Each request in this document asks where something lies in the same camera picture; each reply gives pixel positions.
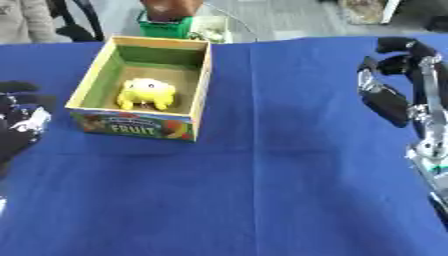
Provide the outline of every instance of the green box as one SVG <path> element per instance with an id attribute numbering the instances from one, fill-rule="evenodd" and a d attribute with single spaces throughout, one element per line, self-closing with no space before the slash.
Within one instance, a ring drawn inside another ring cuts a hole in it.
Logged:
<path id="1" fill-rule="evenodd" d="M 85 132 L 195 141 L 211 74 L 208 42 L 112 37 L 66 104 Z M 166 111 L 148 106 L 122 110 L 122 85 L 151 78 L 176 87 Z"/>
<path id="2" fill-rule="evenodd" d="M 149 21 L 146 11 L 142 11 L 137 18 L 142 36 L 159 38 L 188 38 L 192 21 L 192 17 L 185 17 L 178 22 Z"/>

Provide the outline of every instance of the box label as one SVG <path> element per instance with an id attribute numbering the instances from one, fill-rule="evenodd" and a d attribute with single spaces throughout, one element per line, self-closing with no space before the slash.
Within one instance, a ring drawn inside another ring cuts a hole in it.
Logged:
<path id="1" fill-rule="evenodd" d="M 133 135 L 141 137 L 193 140 L 192 124 L 122 113 L 104 115 L 72 112 L 72 117 L 85 132 Z"/>

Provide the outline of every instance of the robotic hand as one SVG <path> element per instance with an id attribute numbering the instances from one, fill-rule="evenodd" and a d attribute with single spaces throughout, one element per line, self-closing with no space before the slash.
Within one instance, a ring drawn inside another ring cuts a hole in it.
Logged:
<path id="1" fill-rule="evenodd" d="M 420 140 L 407 147 L 406 157 L 428 184 L 430 202 L 448 229 L 448 68 L 436 50 L 412 38 L 380 38 L 376 51 L 403 54 L 379 62 L 365 57 L 358 68 L 358 93 L 394 126 L 413 122 Z M 405 75 L 413 85 L 413 102 L 376 80 L 376 71 Z"/>
<path id="2" fill-rule="evenodd" d="M 0 168 L 39 140 L 55 98 L 32 94 L 38 88 L 23 82 L 0 82 Z"/>

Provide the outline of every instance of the blue table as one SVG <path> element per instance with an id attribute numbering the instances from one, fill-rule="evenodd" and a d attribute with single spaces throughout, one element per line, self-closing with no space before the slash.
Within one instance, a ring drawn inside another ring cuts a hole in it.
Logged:
<path id="1" fill-rule="evenodd" d="M 422 38 L 448 54 L 448 37 Z M 100 44 L 0 47 L 0 80 L 59 97 L 7 178 L 0 255 L 440 256 L 396 129 L 356 95 L 374 38 L 213 48 L 199 141 L 80 132 L 63 105 Z M 409 88 L 401 78 L 392 79 Z"/>

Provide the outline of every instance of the yellow toy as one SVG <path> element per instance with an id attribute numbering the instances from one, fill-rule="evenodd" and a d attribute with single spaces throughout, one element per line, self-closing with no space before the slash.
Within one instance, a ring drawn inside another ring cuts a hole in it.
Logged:
<path id="1" fill-rule="evenodd" d="M 158 110 L 165 110 L 174 101 L 176 88 L 150 78 L 135 78 L 123 84 L 117 103 L 121 109 L 132 110 L 134 104 L 153 102 Z"/>

